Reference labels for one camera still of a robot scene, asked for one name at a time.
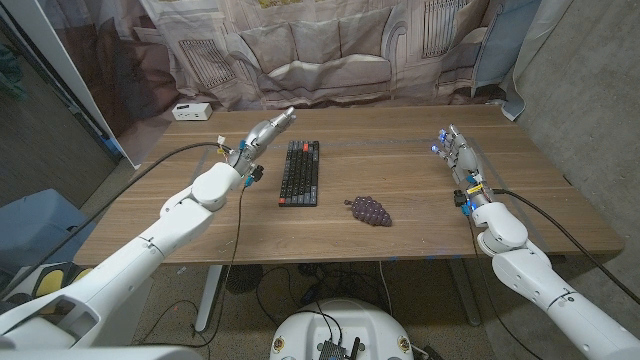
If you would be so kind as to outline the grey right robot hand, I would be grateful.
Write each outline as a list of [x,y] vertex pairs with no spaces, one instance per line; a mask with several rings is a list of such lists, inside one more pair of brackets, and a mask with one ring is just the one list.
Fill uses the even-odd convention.
[[438,155],[452,171],[459,186],[454,191],[454,204],[465,216],[471,216],[479,207],[494,201],[494,193],[486,181],[481,160],[465,137],[451,124],[438,134],[440,145],[431,151]]

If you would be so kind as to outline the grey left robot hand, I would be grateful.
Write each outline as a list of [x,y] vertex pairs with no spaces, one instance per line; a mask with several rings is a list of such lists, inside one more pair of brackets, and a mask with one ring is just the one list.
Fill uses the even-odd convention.
[[252,128],[236,150],[229,156],[229,165],[241,176],[248,175],[255,161],[266,151],[269,144],[287,130],[296,120],[295,109],[287,108],[280,115],[261,121]]

